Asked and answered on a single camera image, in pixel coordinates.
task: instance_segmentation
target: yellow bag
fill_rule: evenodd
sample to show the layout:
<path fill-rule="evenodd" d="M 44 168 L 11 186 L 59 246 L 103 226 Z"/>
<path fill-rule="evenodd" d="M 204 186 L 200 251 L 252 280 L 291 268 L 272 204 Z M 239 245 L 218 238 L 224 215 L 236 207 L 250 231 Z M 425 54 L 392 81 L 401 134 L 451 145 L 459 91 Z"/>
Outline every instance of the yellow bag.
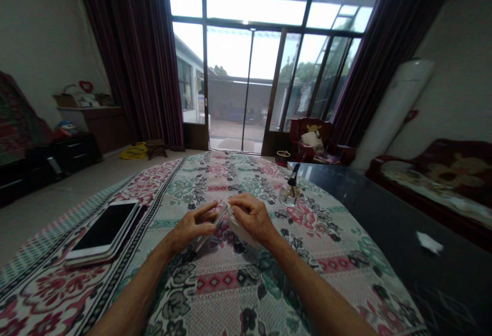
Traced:
<path fill-rule="evenodd" d="M 145 143 L 136 143 L 135 146 L 129 146 L 119 157 L 121 159 L 143 159 L 147 156 L 147 146 Z"/>

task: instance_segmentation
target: sky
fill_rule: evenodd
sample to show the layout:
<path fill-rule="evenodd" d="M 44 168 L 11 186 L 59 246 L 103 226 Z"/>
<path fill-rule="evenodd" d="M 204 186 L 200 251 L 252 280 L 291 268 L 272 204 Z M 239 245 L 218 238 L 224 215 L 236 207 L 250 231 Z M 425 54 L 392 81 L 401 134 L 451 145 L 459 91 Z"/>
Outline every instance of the sky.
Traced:
<path fill-rule="evenodd" d="M 225 18 L 244 21 L 301 25 L 305 2 L 293 0 L 207 0 L 209 18 Z M 340 5 L 317 3 L 311 4 L 307 26 L 313 28 L 331 28 Z M 354 12 L 356 7 L 343 6 L 342 12 Z M 201 17 L 201 0 L 171 0 L 173 15 Z M 361 7 L 354 22 L 355 31 L 363 32 L 371 15 L 372 8 Z M 341 21 L 335 21 L 334 28 Z M 202 26 L 173 22 L 174 33 L 203 59 Z M 208 26 L 207 48 L 208 65 L 223 66 L 228 75 L 248 77 L 252 32 L 244 29 L 231 29 Z M 288 34 L 282 66 L 287 58 L 292 61 L 295 56 L 299 34 Z M 326 40 L 323 35 L 304 35 L 299 62 L 314 63 Z M 250 78 L 272 80 L 280 32 L 256 31 L 253 41 Z"/>

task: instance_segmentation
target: finger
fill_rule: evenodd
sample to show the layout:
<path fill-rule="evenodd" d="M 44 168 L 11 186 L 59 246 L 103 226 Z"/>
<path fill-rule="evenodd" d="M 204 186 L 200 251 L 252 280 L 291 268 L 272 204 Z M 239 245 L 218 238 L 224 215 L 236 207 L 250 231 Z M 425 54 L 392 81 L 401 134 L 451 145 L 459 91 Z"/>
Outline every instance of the finger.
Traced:
<path fill-rule="evenodd" d="M 218 212 L 208 211 L 207 213 L 202 214 L 196 219 L 196 223 L 210 222 L 214 223 L 219 216 Z"/>
<path fill-rule="evenodd" d="M 249 208 L 249 209 L 252 209 L 254 204 L 255 204 L 254 198 L 251 198 L 251 197 L 237 197 L 237 196 L 235 196 L 235 197 L 230 198 L 227 202 L 231 205 L 242 205 L 242 206 Z"/>
<path fill-rule="evenodd" d="M 208 236 L 214 233 L 217 227 L 211 223 L 203 223 L 201 225 L 195 225 L 193 227 L 193 236 Z"/>
<path fill-rule="evenodd" d="M 232 206 L 232 210 L 234 211 L 234 217 L 244 226 L 250 215 L 236 205 Z"/>
<path fill-rule="evenodd" d="M 231 199 L 235 199 L 236 197 L 254 197 L 254 196 L 252 196 L 249 192 L 243 192 L 241 194 L 237 194 L 236 196 L 233 196 Z"/>
<path fill-rule="evenodd" d="M 208 212 L 210 209 L 215 208 L 217 206 L 217 204 L 218 204 L 218 202 L 214 201 L 214 202 L 211 202 L 210 204 L 199 207 L 198 209 L 192 211 L 191 216 L 193 218 L 197 218 L 198 216 L 202 215 L 203 213 Z"/>

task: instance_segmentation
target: hand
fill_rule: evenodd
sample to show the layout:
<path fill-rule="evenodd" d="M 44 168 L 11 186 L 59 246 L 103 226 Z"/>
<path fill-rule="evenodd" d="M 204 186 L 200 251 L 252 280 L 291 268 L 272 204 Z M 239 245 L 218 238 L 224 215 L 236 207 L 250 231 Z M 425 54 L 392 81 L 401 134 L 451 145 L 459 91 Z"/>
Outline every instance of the hand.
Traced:
<path fill-rule="evenodd" d="M 162 243 L 172 255 L 181 253 L 195 238 L 211 235 L 215 232 L 213 222 L 217 219 L 218 212 L 210 210 L 217 206 L 217 202 L 204 205 L 196 210 L 191 210 L 179 221 L 176 227 L 169 232 Z"/>
<path fill-rule="evenodd" d="M 279 233 L 268 215 L 264 202 L 248 193 L 243 193 L 230 198 L 228 203 L 231 204 L 234 217 L 242 224 L 245 230 L 268 249 L 268 244 L 279 236 Z M 242 210 L 240 208 L 241 205 L 249 213 Z"/>

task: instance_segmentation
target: white wall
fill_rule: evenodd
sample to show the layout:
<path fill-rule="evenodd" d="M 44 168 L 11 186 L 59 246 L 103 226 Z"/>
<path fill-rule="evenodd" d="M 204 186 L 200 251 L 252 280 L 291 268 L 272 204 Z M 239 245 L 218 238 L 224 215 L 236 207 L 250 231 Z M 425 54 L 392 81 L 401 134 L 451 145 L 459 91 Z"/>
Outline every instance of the white wall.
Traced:
<path fill-rule="evenodd" d="M 436 68 L 419 115 L 388 153 L 415 157 L 433 140 L 492 143 L 492 0 L 448 0 L 416 56 Z"/>
<path fill-rule="evenodd" d="M 61 120 L 51 95 L 66 85 L 90 81 L 94 92 L 110 93 L 97 61 L 77 0 L 0 0 L 0 71 L 49 126 Z"/>

